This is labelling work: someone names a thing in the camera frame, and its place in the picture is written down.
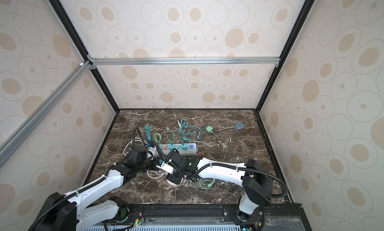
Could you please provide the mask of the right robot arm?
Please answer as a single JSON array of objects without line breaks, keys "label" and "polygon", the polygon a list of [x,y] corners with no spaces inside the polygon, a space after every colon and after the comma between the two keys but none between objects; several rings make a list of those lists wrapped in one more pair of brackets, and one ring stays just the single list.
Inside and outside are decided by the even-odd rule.
[{"label": "right robot arm", "polygon": [[214,162],[200,156],[182,156],[176,149],[166,155],[157,143],[154,147],[163,160],[161,169],[169,173],[167,180],[174,184],[180,184],[182,179],[215,179],[241,186],[244,193],[238,210],[243,214],[251,215],[258,207],[270,206],[272,198],[283,198],[289,192],[282,179],[268,173],[255,160],[239,164]]}]

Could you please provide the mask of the green plug adapter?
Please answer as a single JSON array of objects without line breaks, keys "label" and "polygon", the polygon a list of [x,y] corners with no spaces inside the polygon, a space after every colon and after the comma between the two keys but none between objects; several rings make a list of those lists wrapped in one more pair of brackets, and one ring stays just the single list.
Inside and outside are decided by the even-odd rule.
[{"label": "green plug adapter", "polygon": [[212,133],[213,132],[213,127],[208,125],[205,127],[205,130],[208,132],[208,133]]}]

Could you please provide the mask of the pink round socket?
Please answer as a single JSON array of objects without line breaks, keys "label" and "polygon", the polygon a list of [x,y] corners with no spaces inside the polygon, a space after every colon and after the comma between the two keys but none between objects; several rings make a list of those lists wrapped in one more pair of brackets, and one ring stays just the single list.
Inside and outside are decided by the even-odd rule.
[{"label": "pink round socket", "polygon": [[179,178],[179,179],[169,179],[169,178],[166,178],[166,181],[167,183],[172,186],[172,187],[177,187],[181,184],[181,182],[183,181],[183,178]]}]

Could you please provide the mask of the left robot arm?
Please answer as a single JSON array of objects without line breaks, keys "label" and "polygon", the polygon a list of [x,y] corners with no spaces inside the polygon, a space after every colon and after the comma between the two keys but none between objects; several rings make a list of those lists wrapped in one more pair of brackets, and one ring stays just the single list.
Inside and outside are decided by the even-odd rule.
[{"label": "left robot arm", "polygon": [[158,160],[149,148],[162,153],[159,144],[151,140],[142,146],[131,144],[128,154],[93,182],[64,195],[50,195],[38,217],[31,224],[31,231],[81,231],[97,223],[115,218],[126,206],[122,200],[108,200],[100,205],[93,202],[115,190],[138,173],[155,170]]}]

